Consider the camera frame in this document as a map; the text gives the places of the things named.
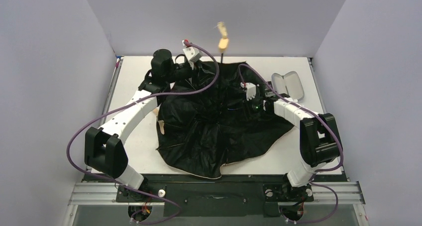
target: gray wall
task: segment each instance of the gray wall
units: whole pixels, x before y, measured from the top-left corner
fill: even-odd
[[[421,0],[346,0],[314,58],[371,226],[422,222],[421,13]]]
[[[113,52],[86,0],[0,0],[0,59],[0,225],[59,225],[82,176],[66,144],[101,112]]]
[[[345,0],[88,0],[122,55],[181,52],[187,38],[217,53],[225,21],[227,55],[314,56]]]

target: white wall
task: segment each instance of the white wall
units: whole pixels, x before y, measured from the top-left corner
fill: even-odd
[[[88,0],[116,53],[181,52],[187,38],[217,53],[225,21],[227,55],[314,56],[345,0]]]
[[[115,57],[86,0],[0,0],[0,59],[0,225],[59,225]]]
[[[421,0],[346,0],[314,58],[371,226],[422,222],[421,31]]]

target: white table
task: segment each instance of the white table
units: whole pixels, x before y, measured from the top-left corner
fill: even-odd
[[[152,56],[128,56],[124,58],[110,103],[111,110],[125,105],[130,100],[143,81],[145,73],[151,68],[151,59]],[[211,59],[203,57],[201,60],[209,61]],[[284,75],[290,71],[296,71],[305,92],[304,98],[299,103],[313,111],[323,112],[307,58],[224,57],[225,63],[243,61],[257,70],[266,81],[270,81],[271,75],[275,72]],[[129,158],[129,164],[141,174],[187,174],[169,167],[156,150],[158,147],[156,120],[154,113],[148,114],[127,139],[124,148]],[[294,162],[300,160],[300,157],[299,130],[293,128],[277,140],[266,154],[222,166],[221,173],[223,175],[285,174],[288,173]],[[325,167],[331,168],[337,164],[338,160],[335,159]],[[337,169],[321,174],[341,174],[341,170]]]

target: table top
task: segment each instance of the table top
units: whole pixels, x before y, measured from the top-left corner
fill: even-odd
[[[138,86],[143,81],[146,72],[151,68],[152,56],[126,56],[123,59],[121,70],[112,95],[110,110],[125,105],[133,96]],[[210,61],[209,57],[201,58]],[[305,57],[224,57],[225,63],[246,61],[266,81],[271,80],[273,73],[284,75],[296,71],[301,79],[305,92],[301,105],[322,113],[322,104],[319,99],[314,77],[308,59]],[[129,158],[129,164],[141,174],[187,174],[181,170],[168,166],[156,148],[158,147],[157,131],[155,128],[157,118],[154,113],[149,113],[143,121],[133,130],[126,140],[124,148]],[[278,139],[266,154],[246,159],[221,168],[222,175],[271,175],[288,173],[295,162],[301,158],[299,150],[299,129],[293,128]],[[338,160],[327,164],[324,168],[331,168],[338,164]],[[320,174],[341,174],[337,169]]]

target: purple cable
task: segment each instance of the purple cable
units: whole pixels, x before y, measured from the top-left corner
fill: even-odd
[[[237,68],[237,70],[239,71],[239,75],[240,75],[240,79],[242,80],[242,82],[245,82],[245,80],[243,79],[243,76],[242,76],[242,73],[240,72],[240,67],[246,67],[246,68],[249,68],[252,72],[254,72],[263,82],[264,82],[264,84],[272,91],[272,92],[274,92],[274,94],[276,95],[276,96],[278,96],[281,100],[283,100],[283,101],[285,101],[285,102],[289,102],[287,99],[285,99],[284,97],[282,97],[280,94],[278,94],[268,83],[267,83],[267,81],[255,70],[255,69],[253,69],[251,66],[249,66],[249,65],[247,65],[247,64],[244,64],[244,63],[242,63],[242,64],[240,64],[239,65],[239,67]],[[294,106],[296,106],[296,107],[300,107],[300,105],[299,104],[296,104],[296,103],[290,103],[290,104],[292,104],[292,105],[294,105]],[[340,168],[342,165],[343,165],[343,158],[344,158],[344,156],[343,156],[343,149],[341,148],[341,144],[340,144],[340,141],[338,140],[338,138],[337,138],[337,136],[334,134],[334,132],[329,128],[329,126],[321,119],[321,117],[319,117],[317,114],[315,114],[313,111],[311,111],[311,110],[309,110],[309,109],[306,109],[306,108],[301,108],[303,111],[305,111],[305,112],[307,112],[307,113],[309,113],[309,114],[311,114],[313,117],[315,117],[319,122],[321,122],[321,124],[325,127],[325,129],[327,129],[327,131],[330,133],[330,135],[331,135],[331,137],[334,139],[334,141],[335,141],[335,143],[337,144],[337,147],[338,147],[338,151],[340,152],[340,162],[338,163],[338,165],[337,166],[335,166],[335,167],[333,167],[333,168],[329,168],[329,169],[319,169],[319,170],[315,170],[315,172],[323,172],[323,171],[333,171],[333,170],[336,170],[336,169],[338,169],[338,168]],[[311,181],[314,179],[314,177],[315,177],[315,175],[316,174],[313,174],[312,175],[312,177],[309,179],[309,183],[311,184],[311,185],[314,185],[314,186],[319,186],[319,187],[323,187],[323,188],[326,188],[326,189],[329,189],[330,191],[332,191],[333,193],[334,193],[334,195],[335,195],[335,206],[334,206],[334,209],[333,209],[333,211],[331,212],[331,213],[329,213],[327,216],[325,216],[324,218],[322,218],[322,219],[319,219],[319,220],[311,220],[311,221],[302,221],[302,222],[296,222],[297,224],[312,224],[312,223],[319,223],[319,222],[322,222],[322,221],[324,221],[324,220],[326,220],[326,219],[328,219],[328,218],[330,218],[336,211],[337,211],[337,208],[338,208],[338,195],[337,195],[337,193],[332,189],[332,188],[330,188],[330,187],[328,187],[328,186],[325,186],[325,185],[320,185],[320,184],[315,184],[315,183],[312,183]]]
[[[96,121],[98,121],[98,120],[100,120],[100,119],[102,119],[102,118],[104,118],[104,117],[106,117],[106,116],[108,116],[108,115],[110,115],[110,114],[113,114],[113,113],[116,113],[116,112],[119,112],[119,111],[121,111],[121,110],[124,110],[124,109],[127,109],[127,108],[129,108],[129,107],[132,107],[132,106],[134,106],[135,104],[137,104],[137,103],[140,103],[140,102],[142,102],[142,101],[144,101],[144,100],[146,100],[146,99],[149,99],[149,98],[153,98],[153,97],[158,97],[158,96],[185,96],[185,95],[193,95],[193,94],[197,94],[197,93],[201,93],[201,92],[203,92],[203,91],[205,91],[205,90],[207,90],[207,89],[209,89],[215,82],[216,82],[216,80],[217,80],[217,78],[218,78],[218,76],[219,76],[219,74],[220,74],[220,69],[219,69],[219,67],[218,67],[218,62],[217,62],[217,60],[208,52],[208,51],[206,51],[205,49],[203,49],[203,48],[201,48],[201,47],[199,47],[199,46],[197,46],[197,45],[195,45],[195,44],[192,44],[192,43],[189,43],[188,41],[185,41],[185,44],[186,45],[189,45],[189,46],[192,46],[192,47],[195,47],[195,48],[197,48],[197,49],[199,49],[200,51],[202,51],[202,52],[204,52],[205,54],[207,54],[211,59],[212,59],[212,61],[214,62],[214,64],[215,64],[215,67],[216,67],[216,70],[215,70],[215,76],[214,76],[214,78],[213,78],[213,80],[208,84],[208,85],[206,85],[204,88],[202,88],[202,89],[199,89],[199,90],[196,90],[196,91],[192,91],[192,92],[186,92],[186,93],[155,93],[155,94],[151,94],[151,95],[149,95],[149,96],[146,96],[146,97],[144,97],[144,98],[141,98],[141,99],[139,99],[139,100],[137,100],[136,101],[136,103],[135,102],[133,102],[133,103],[131,103],[131,104],[128,104],[128,105],[125,105],[125,106],[123,106],[123,107],[120,107],[120,108],[117,108],[117,109],[115,109],[115,110],[112,110],[112,111],[110,111],[110,112],[107,112],[107,113],[105,113],[105,114],[103,114],[103,115],[101,115],[101,116],[99,116],[98,118],[96,118],[96,119],[94,119],[94,120],[92,120],[92,121],[90,121],[90,122],[88,122],[87,124],[85,124],[82,128],[80,128],[78,131],[76,131],[76,133],[72,136],[72,138],[70,139],[70,141],[69,141],[69,143],[67,144],[67,148],[66,148],[66,156],[67,156],[67,159],[68,159],[68,161],[69,161],[69,163],[75,168],[75,169],[77,169],[77,170],[79,170],[80,172],[82,172],[82,173],[84,173],[84,174],[86,174],[86,175],[90,175],[90,176],[94,176],[94,177],[96,177],[96,178],[98,178],[98,179],[102,179],[102,180],[107,180],[107,181],[111,181],[111,182],[113,182],[113,183],[116,183],[116,184],[119,184],[119,185],[121,185],[121,186],[123,186],[124,188],[126,188],[126,189],[128,189],[128,190],[131,190],[131,191],[134,191],[134,192],[137,192],[137,193],[139,193],[139,194],[143,194],[143,195],[146,195],[146,196],[149,196],[149,197],[152,197],[152,198],[156,198],[156,199],[160,199],[160,200],[163,200],[163,201],[166,201],[166,202],[168,202],[168,203],[170,203],[170,204],[172,204],[172,205],[174,205],[174,206],[176,206],[176,207],[178,207],[179,208],[179,211],[177,212],[177,213],[175,213],[175,214],[173,214],[173,215],[170,215],[170,216],[168,216],[167,218],[164,218],[164,219],[161,219],[161,220],[157,220],[157,221],[154,221],[154,222],[147,222],[147,223],[145,223],[145,222],[139,222],[140,224],[143,224],[143,225],[152,225],[152,224],[157,224],[157,223],[161,223],[161,222],[164,222],[164,221],[167,221],[167,220],[169,220],[169,219],[172,219],[172,218],[174,218],[175,216],[177,216],[181,211],[182,211],[182,208],[180,207],[180,205],[178,205],[176,202],[173,202],[173,201],[171,201],[171,200],[168,200],[168,199],[165,199],[165,198],[160,198],[160,197],[158,197],[158,196],[156,196],[156,195],[153,195],[153,194],[150,194],[150,193],[147,193],[147,192],[144,192],[144,191],[141,191],[141,190],[137,190],[137,189],[133,189],[133,188],[130,188],[130,187],[128,187],[128,186],[126,186],[126,185],[122,185],[119,181],[117,181],[117,180],[115,180],[115,179],[113,179],[113,178],[110,178],[110,177],[106,177],[106,176],[102,176],[102,175],[98,175],[98,174],[94,174],[94,173],[91,173],[91,172],[88,172],[88,171],[86,171],[86,170],[84,170],[84,169],[82,169],[81,167],[79,167],[79,166],[77,166],[76,164],[75,164],[75,162],[73,162],[73,160],[72,160],[72,158],[70,157],[70,147],[71,147],[71,145],[72,145],[72,143],[73,143],[73,141],[75,140],[75,138],[83,131],[83,130],[85,130],[86,128],[88,128],[90,125],[92,125],[93,123],[95,123]]]

